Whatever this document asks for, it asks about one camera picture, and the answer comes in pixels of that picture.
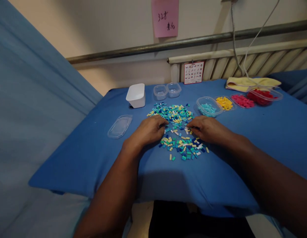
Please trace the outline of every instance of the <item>yellow bead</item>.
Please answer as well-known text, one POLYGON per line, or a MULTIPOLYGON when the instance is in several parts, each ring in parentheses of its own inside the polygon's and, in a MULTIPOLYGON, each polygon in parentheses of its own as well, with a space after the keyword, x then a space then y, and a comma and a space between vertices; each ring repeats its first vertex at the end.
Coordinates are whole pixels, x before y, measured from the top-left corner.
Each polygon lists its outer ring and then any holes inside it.
POLYGON ((233 108, 233 103, 231 100, 229 100, 227 97, 218 97, 216 98, 216 102, 221 105, 221 107, 226 110, 229 111, 230 109, 233 108))

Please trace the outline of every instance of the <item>hand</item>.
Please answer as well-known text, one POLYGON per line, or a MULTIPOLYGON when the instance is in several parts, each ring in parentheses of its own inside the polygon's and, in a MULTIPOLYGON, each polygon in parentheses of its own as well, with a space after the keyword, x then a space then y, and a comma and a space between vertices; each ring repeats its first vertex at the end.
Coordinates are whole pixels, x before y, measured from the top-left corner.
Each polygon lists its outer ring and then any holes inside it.
POLYGON ((160 140, 164 134, 165 125, 169 122, 160 115, 155 115, 143 120, 135 132, 127 139, 134 145, 144 147, 160 140))
POLYGON ((201 140, 211 144, 227 145, 238 136, 212 117, 195 117, 187 127, 191 127, 191 131, 201 140))

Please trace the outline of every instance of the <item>white wall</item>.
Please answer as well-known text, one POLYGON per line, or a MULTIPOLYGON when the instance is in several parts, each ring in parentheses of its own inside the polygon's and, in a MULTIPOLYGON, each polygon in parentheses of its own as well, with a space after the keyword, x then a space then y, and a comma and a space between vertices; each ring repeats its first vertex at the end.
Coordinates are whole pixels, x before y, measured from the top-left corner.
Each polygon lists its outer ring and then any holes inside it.
MULTIPOLYGON (((156 39, 150 0, 9 0, 64 56, 186 39, 232 30, 230 3, 180 0, 178 37, 156 39)), ((234 8, 236 30, 260 27, 277 0, 239 0, 234 8)), ((267 25, 307 19, 307 0, 282 0, 267 25)), ((255 44, 306 38, 307 32, 259 38, 255 44)), ((237 43, 244 47, 250 40, 237 43)), ((75 68, 102 95, 113 87, 170 82, 171 56, 230 49, 231 42, 109 59, 75 68)))

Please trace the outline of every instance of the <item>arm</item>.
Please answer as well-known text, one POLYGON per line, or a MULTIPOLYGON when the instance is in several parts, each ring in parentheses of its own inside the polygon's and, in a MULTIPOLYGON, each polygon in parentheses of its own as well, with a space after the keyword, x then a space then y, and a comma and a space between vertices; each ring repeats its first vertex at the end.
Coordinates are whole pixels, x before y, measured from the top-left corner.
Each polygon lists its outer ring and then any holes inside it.
POLYGON ((79 223, 78 237, 121 237, 136 196, 140 152, 145 145, 162 138, 168 121, 156 115, 143 120, 124 141, 113 166, 79 223))
POLYGON ((267 155, 247 138, 214 118, 194 118, 188 125, 202 140, 234 155, 259 194, 260 202, 299 237, 307 237, 307 180, 267 155))

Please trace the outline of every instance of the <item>paper sign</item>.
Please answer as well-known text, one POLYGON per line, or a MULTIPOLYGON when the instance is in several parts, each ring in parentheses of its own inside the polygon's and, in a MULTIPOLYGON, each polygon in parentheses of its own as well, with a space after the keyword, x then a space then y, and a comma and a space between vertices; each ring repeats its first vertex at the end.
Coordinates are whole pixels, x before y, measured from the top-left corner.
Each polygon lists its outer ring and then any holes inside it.
POLYGON ((184 65, 184 84, 201 83, 203 78, 204 62, 184 65))
POLYGON ((179 0, 151 0, 154 36, 178 35, 179 0))

